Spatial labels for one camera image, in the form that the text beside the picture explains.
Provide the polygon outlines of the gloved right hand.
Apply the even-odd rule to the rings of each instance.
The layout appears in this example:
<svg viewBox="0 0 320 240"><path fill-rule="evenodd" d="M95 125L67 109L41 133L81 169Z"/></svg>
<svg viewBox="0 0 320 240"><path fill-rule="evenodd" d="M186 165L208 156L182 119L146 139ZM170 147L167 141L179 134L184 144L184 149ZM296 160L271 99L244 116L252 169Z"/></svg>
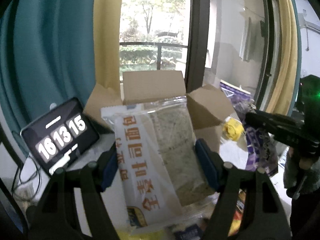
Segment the gloved right hand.
<svg viewBox="0 0 320 240"><path fill-rule="evenodd" d="M292 199L319 190L319 158L316 161L310 158L303 159L298 151L289 147L286 155L284 187L287 196Z"/></svg>

